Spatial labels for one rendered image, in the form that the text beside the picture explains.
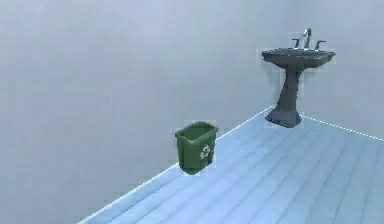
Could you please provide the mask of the dark grey pedestal sink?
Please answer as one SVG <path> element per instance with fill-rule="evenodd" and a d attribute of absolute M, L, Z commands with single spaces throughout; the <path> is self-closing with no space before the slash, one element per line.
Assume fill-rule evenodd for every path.
<path fill-rule="evenodd" d="M 276 125 L 294 128 L 301 122 L 297 112 L 299 78 L 306 69 L 318 68 L 332 60 L 332 51 L 278 48 L 262 52 L 263 60 L 285 70 L 285 80 L 276 106 L 265 119 Z"/>

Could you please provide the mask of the green trash can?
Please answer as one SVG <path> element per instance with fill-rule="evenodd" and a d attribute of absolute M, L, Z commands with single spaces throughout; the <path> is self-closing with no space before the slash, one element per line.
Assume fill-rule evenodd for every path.
<path fill-rule="evenodd" d="M 195 175 L 213 162 L 218 128 L 206 121 L 194 122 L 175 132 L 179 167 Z"/>

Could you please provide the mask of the grey sink faucet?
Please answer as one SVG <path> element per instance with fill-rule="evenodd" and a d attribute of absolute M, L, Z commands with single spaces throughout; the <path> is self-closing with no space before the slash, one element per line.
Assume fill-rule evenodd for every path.
<path fill-rule="evenodd" d="M 294 48 L 299 49 L 300 43 L 303 42 L 304 43 L 303 50 L 309 50 L 311 38 L 312 38 L 312 29 L 306 28 L 299 38 L 294 38 L 294 41 L 295 41 Z M 320 50 L 321 43 L 325 43 L 325 40 L 318 40 L 316 42 L 314 51 Z"/>

